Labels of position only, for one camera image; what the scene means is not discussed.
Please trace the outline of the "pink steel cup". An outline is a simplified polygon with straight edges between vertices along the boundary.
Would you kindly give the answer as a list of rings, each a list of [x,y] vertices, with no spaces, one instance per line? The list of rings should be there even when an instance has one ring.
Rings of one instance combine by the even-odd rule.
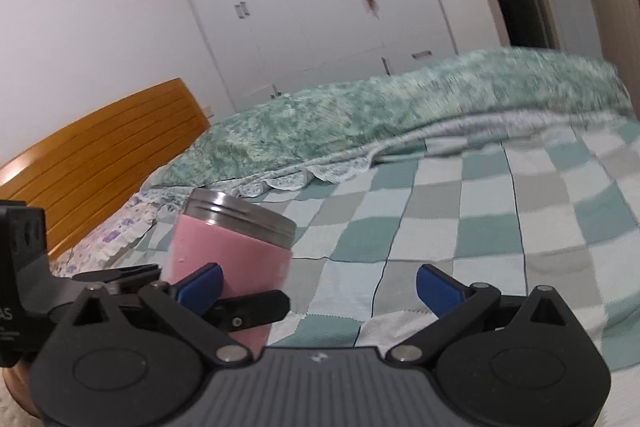
[[[219,299],[282,291],[295,232],[294,221],[280,213],[196,188],[176,221],[163,278],[175,284],[205,263],[214,262],[224,273]],[[267,343],[271,325],[226,334],[255,358]]]

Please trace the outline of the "purple floral pillow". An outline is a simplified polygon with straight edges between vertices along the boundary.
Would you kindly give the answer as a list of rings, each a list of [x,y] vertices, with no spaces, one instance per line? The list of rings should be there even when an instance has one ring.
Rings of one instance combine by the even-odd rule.
[[[56,277],[102,270],[121,251],[148,233],[152,226],[179,211],[184,196],[172,190],[138,192],[114,215],[96,225],[80,242],[50,263]]]

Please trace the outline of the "wooden headboard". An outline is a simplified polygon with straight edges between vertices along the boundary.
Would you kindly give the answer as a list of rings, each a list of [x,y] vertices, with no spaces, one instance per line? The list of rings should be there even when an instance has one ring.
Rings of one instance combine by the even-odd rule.
[[[208,128],[182,79],[168,80],[72,122],[8,161],[1,197],[46,212],[48,254],[56,259]]]

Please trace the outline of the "checkered bed sheet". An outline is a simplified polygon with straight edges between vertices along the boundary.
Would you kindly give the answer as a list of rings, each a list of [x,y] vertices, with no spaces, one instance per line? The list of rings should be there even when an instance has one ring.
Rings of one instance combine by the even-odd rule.
[[[389,348],[434,319],[416,295],[425,262],[506,295],[551,285],[611,369],[601,424],[638,424],[638,121],[394,154],[347,182],[258,204],[297,227],[292,309],[273,345]]]

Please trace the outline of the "green floral quilt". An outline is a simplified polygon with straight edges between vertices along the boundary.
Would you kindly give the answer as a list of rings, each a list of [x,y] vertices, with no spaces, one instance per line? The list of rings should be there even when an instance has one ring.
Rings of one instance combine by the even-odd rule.
[[[634,108],[615,67],[555,50],[500,48],[399,76],[286,94],[217,122],[142,184],[162,202],[197,187],[255,197],[340,183],[419,145],[460,152],[556,126],[616,124]]]

